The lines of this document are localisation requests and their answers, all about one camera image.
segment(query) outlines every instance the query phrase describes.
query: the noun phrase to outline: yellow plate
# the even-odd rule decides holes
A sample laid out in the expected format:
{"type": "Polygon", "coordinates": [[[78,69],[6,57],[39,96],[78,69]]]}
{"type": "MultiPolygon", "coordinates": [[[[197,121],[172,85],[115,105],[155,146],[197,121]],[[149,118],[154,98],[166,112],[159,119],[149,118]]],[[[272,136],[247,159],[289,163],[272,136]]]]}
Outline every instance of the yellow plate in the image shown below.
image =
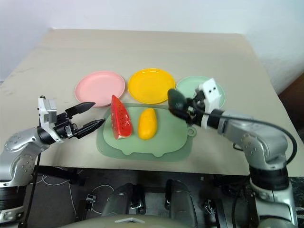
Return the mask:
{"type": "Polygon", "coordinates": [[[158,104],[166,101],[168,90],[174,88],[174,78],[168,72],[153,68],[136,72],[128,82],[131,96],[145,104],[158,104]]]}

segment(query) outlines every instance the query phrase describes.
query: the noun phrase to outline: white wall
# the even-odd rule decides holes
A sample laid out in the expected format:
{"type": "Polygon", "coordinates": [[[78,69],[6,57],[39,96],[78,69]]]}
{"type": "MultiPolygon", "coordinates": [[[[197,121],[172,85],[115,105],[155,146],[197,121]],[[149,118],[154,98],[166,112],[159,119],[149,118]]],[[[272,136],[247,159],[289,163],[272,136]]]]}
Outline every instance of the white wall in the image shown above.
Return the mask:
{"type": "Polygon", "coordinates": [[[278,93],[304,71],[303,0],[0,0],[0,78],[49,28],[240,33],[278,93]]]}

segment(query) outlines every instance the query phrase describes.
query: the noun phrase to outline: black cable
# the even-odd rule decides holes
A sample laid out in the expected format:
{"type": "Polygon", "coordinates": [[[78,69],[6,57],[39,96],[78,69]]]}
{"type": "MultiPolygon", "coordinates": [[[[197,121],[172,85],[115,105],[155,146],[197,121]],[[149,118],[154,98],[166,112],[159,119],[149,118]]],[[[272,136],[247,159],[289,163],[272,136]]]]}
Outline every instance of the black cable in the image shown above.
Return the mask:
{"type": "Polygon", "coordinates": [[[37,177],[38,177],[38,166],[40,164],[40,157],[41,157],[41,153],[38,155],[38,158],[37,158],[37,165],[35,167],[35,172],[34,172],[34,180],[33,180],[34,182],[33,182],[32,191],[31,191],[30,197],[29,197],[28,210],[27,210],[27,214],[25,216],[24,222],[23,222],[23,227],[27,227],[27,225],[28,225],[29,213],[30,213],[30,209],[31,209],[32,203],[33,203],[33,197],[34,197],[34,192],[35,192],[35,187],[36,187],[36,182],[37,182],[37,177]]]}
{"type": "Polygon", "coordinates": [[[266,126],[270,126],[270,127],[274,127],[280,131],[282,131],[284,134],[286,134],[292,144],[293,144],[293,151],[289,157],[289,159],[287,160],[287,164],[289,164],[296,156],[296,152],[298,150],[298,145],[296,143],[296,140],[295,138],[287,131],[285,130],[284,128],[278,126],[278,125],[275,125],[273,123],[269,123],[269,122],[265,122],[265,121],[260,121],[260,120],[254,120],[254,119],[247,119],[247,118],[240,118],[240,117],[233,117],[233,116],[224,116],[224,115],[218,115],[218,114],[211,114],[211,113],[206,113],[204,111],[202,111],[195,102],[193,102],[193,107],[198,109],[202,114],[204,115],[208,115],[208,116],[213,116],[213,117],[217,117],[217,118],[224,118],[224,119],[228,119],[228,120],[238,120],[238,121],[245,121],[245,122],[252,122],[252,123],[258,123],[258,124],[263,124],[263,125],[266,125],[266,126]]]}
{"type": "Polygon", "coordinates": [[[243,181],[241,182],[241,185],[239,186],[239,189],[237,191],[237,194],[233,200],[233,204],[232,204],[232,211],[231,211],[231,219],[232,219],[232,226],[233,228],[236,228],[236,206],[237,206],[237,200],[238,200],[238,196],[240,195],[242,188],[244,186],[244,184],[249,180],[250,175],[246,176],[243,181]]]}
{"type": "Polygon", "coordinates": [[[232,144],[233,149],[238,150],[238,151],[243,151],[243,149],[236,147],[236,143],[232,144]]]}

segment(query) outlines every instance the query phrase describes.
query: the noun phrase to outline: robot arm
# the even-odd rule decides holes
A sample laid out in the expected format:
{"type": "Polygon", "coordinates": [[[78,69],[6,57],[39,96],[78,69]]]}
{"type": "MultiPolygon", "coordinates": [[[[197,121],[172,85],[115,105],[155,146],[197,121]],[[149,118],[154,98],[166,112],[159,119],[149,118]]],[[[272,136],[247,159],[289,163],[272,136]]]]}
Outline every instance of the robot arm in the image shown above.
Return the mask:
{"type": "Polygon", "coordinates": [[[26,186],[32,180],[35,161],[41,152],[53,143],[63,143],[65,138],[82,138],[104,123],[105,119],[95,120],[78,129],[71,122],[73,115],[87,111],[94,104],[81,103],[57,115],[53,100],[38,99],[39,126],[11,136],[0,154],[0,224],[23,217],[26,186]]]}
{"type": "Polygon", "coordinates": [[[249,164],[250,185],[256,212],[265,219],[289,221],[297,226],[292,186],[286,168],[287,140],[273,124],[251,116],[219,110],[220,95],[214,79],[200,84],[193,99],[177,90],[168,91],[169,110],[189,124],[211,127],[244,151],[249,164]]]}

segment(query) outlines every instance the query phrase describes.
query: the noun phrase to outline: red watermelon flesh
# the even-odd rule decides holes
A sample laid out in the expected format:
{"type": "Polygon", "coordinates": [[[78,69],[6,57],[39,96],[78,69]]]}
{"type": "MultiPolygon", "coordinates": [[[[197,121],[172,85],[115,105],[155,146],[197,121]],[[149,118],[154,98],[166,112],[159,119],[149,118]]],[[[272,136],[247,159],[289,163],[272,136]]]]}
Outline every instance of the red watermelon flesh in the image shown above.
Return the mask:
{"type": "Polygon", "coordinates": [[[132,124],[123,103],[112,95],[111,101],[112,131],[115,139],[129,137],[132,134],[132,124]]]}

